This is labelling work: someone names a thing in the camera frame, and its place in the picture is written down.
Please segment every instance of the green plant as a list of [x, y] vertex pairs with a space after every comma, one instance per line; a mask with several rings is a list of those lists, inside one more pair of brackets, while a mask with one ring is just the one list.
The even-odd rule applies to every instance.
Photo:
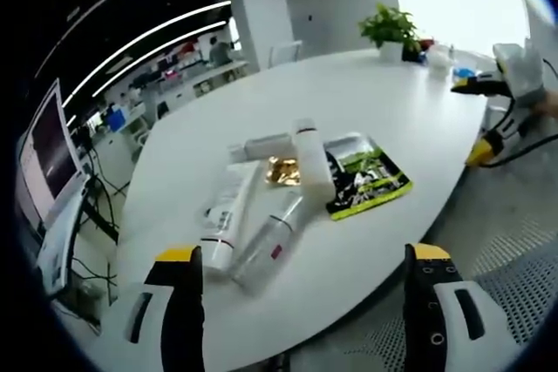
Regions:
[[420, 51], [412, 15], [377, 3], [378, 13], [358, 23], [360, 35], [368, 37], [378, 48], [385, 42], [402, 43], [407, 50]]

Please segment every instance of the white pot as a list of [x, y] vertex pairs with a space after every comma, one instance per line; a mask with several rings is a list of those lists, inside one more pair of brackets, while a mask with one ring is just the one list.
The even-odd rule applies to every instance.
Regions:
[[380, 58], [386, 63], [400, 63], [403, 43], [384, 42], [380, 47]]

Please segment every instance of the red label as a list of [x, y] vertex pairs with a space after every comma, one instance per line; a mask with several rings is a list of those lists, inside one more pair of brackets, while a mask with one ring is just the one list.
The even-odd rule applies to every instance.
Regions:
[[282, 247], [280, 245], [277, 245], [277, 247], [273, 249], [273, 252], [271, 252], [271, 259], [275, 260], [277, 257], [279, 257], [279, 254], [281, 254], [281, 252]]

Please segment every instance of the blue object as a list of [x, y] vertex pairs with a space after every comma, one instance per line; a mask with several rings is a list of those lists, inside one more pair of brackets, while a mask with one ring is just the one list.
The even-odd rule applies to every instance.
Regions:
[[108, 121], [108, 126], [111, 128], [112, 132], [118, 131], [126, 122], [121, 109], [114, 111], [106, 118], [106, 120]]
[[458, 78], [474, 78], [475, 72], [465, 67], [461, 67], [458, 69], [453, 69], [453, 75]]

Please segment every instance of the white oval table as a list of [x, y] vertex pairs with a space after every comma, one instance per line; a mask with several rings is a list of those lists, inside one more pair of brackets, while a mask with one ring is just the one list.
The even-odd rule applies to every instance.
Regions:
[[[287, 132], [311, 117], [324, 140], [370, 135], [413, 181], [402, 198], [304, 231], [265, 292], [205, 281], [204, 358], [224, 371], [283, 352], [327, 328], [374, 291], [443, 208], [479, 133], [486, 100], [450, 92], [451, 80], [415, 64], [353, 51], [286, 64], [226, 85], [154, 127], [133, 174], [117, 252], [119, 285], [142, 282], [166, 248], [196, 242], [198, 218], [227, 146]], [[250, 203], [242, 248], [277, 192]]]

